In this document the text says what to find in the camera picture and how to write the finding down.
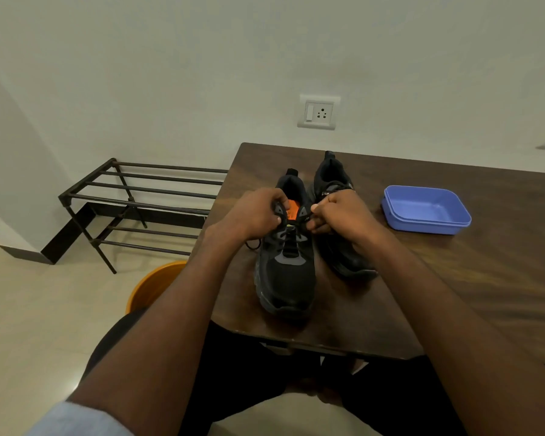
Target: person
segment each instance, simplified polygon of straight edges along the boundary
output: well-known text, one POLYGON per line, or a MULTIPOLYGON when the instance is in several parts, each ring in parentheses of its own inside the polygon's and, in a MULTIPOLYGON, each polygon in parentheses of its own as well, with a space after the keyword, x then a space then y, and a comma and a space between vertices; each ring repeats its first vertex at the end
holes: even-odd
MULTIPOLYGON (((281 394, 290 378, 304 374, 307 358, 276 355, 210 321, 233 256, 280 223, 274 201, 288 207, 279 189, 247 192, 207 227, 172 285, 100 344, 106 349, 94 354, 76 390, 28 434, 205 434, 213 421, 281 394)), ((375 265, 427 354, 378 358, 353 375, 326 371, 345 408, 384 435, 421 427, 435 434, 545 435, 545 365, 470 309, 355 191, 313 205, 307 228, 341 234, 375 265)))

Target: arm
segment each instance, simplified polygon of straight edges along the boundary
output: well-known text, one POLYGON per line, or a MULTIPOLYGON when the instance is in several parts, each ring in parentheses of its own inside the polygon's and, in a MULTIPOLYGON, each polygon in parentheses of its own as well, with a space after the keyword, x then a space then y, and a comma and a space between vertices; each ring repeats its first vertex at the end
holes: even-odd
POLYGON ((352 190, 313 206, 308 227, 330 227, 380 272, 469 434, 545 435, 545 366, 480 318, 380 225, 352 190))
POLYGON ((248 192, 206 228, 178 278, 67 400, 106 411, 136 435, 177 434, 226 269, 242 243, 278 226, 273 200, 288 205, 279 189, 248 192))

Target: shoe sole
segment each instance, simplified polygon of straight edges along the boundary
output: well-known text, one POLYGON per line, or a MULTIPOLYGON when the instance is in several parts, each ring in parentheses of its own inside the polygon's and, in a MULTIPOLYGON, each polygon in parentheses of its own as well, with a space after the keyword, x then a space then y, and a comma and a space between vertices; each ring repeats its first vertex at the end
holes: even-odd
MULTIPOLYGON (((311 199, 313 203, 316 203, 315 201, 315 190, 313 188, 313 184, 309 185, 307 188, 307 195, 311 199)), ((350 269, 346 268, 343 264, 339 262, 335 262, 334 260, 327 261, 325 258, 323 258, 325 263, 331 268, 331 270, 337 274, 339 277, 343 279, 348 280, 354 280, 354 279, 374 279, 378 276, 378 271, 371 270, 371 269, 363 269, 361 271, 351 271, 350 269)))
POLYGON ((256 287, 256 295, 259 297, 260 305, 267 312, 290 320, 303 320, 311 316, 312 303, 306 310, 299 310, 289 306, 277 308, 273 305, 273 303, 264 294, 264 284, 260 279, 258 260, 256 260, 256 265, 254 266, 254 286, 256 287))

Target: wooden table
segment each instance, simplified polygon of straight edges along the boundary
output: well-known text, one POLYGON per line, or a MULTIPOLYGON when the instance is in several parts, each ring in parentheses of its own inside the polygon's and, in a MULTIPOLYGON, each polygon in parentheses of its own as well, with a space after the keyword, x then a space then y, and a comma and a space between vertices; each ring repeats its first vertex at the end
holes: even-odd
MULTIPOLYGON (((337 153, 358 194, 384 225, 388 185, 455 191, 472 215, 456 236, 396 236, 482 317, 545 362, 545 174, 337 153)), ((323 151, 242 144, 205 227, 246 190, 273 187, 287 168, 311 183, 323 151)), ((411 358, 423 353, 381 278, 347 286, 315 257, 312 316, 297 326, 268 314, 253 284, 256 254, 242 247, 222 284, 212 319, 226 329, 320 351, 411 358)))

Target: shoe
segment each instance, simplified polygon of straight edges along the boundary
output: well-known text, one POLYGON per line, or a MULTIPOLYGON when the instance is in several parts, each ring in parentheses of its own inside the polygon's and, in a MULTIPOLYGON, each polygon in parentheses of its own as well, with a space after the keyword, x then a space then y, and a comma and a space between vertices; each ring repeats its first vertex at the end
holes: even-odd
MULTIPOLYGON (((310 189, 314 203, 339 190, 353 190, 351 178, 343 164, 335 159, 331 151, 325 152, 325 159, 315 173, 310 189)), ((319 254, 332 270, 342 278, 375 278, 378 272, 368 261, 359 255, 351 242, 336 233, 315 236, 319 254)))
POLYGON ((274 212, 281 224, 263 239, 254 268, 254 285, 260 304, 268 312, 287 319, 309 316, 315 296, 315 265, 311 234, 305 228, 311 211, 298 171, 288 169, 277 188, 289 198, 289 211, 279 202, 274 212))

